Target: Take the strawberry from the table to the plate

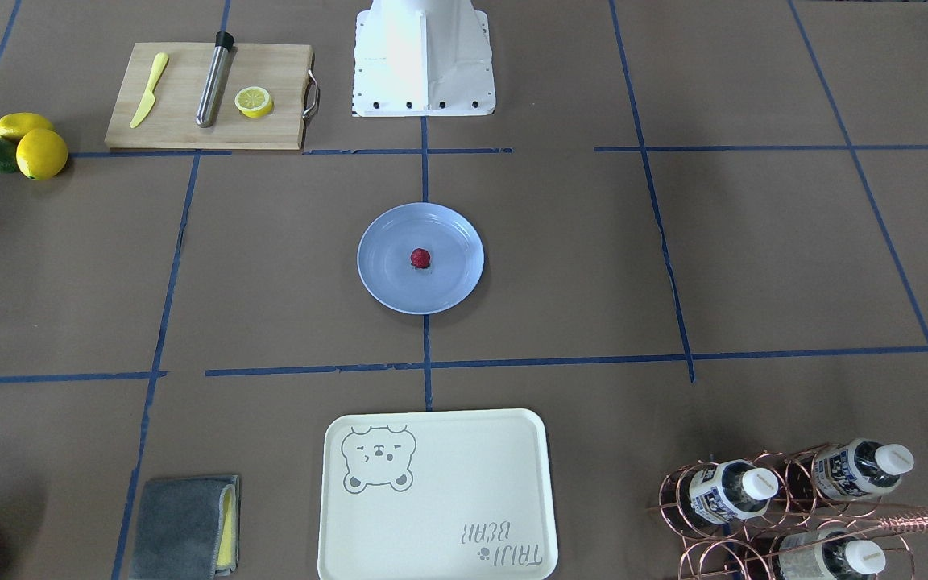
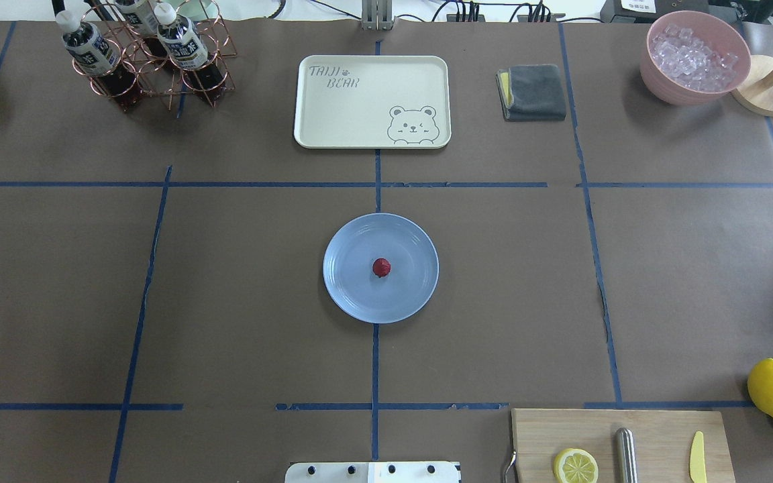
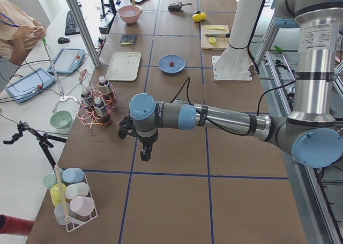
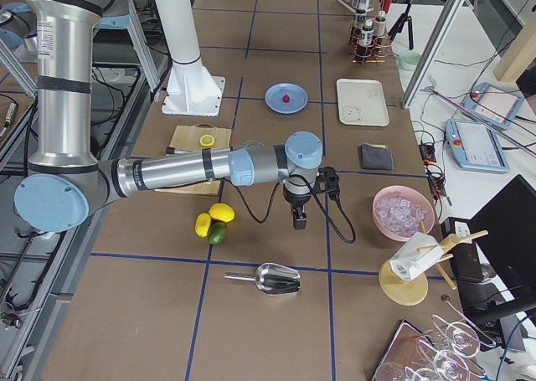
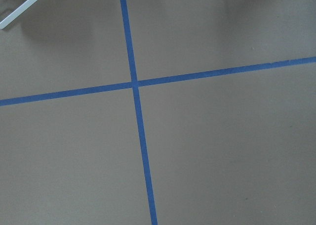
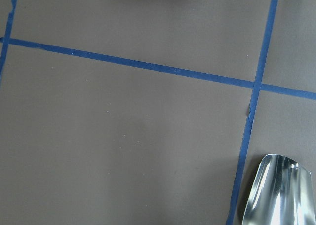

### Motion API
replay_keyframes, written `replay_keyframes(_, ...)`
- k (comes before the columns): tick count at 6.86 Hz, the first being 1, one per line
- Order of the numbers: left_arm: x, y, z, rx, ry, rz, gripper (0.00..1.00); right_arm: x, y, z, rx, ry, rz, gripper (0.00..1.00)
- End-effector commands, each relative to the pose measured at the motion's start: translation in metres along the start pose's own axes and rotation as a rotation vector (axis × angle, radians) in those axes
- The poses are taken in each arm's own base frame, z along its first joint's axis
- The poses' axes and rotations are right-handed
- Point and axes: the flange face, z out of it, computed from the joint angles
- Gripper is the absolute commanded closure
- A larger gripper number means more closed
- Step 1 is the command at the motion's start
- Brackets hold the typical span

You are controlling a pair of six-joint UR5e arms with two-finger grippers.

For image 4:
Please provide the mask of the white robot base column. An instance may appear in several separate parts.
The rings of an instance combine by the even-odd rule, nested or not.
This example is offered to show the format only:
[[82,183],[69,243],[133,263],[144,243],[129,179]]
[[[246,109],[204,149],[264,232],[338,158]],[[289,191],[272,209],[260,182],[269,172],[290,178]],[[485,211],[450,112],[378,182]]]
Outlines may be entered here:
[[204,66],[191,0],[155,0],[172,68],[162,112],[168,115],[217,116],[225,78]]

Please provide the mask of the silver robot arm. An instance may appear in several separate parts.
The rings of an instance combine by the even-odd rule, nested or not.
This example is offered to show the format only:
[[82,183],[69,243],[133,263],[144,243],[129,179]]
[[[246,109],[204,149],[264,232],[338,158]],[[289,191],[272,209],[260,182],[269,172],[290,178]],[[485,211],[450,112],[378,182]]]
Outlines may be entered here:
[[227,178],[235,186],[279,182],[299,209],[322,162],[322,142],[298,131],[276,146],[204,148],[150,159],[100,161],[90,149],[93,31],[120,0],[27,0],[37,18],[39,138],[16,213],[63,232],[134,193]]

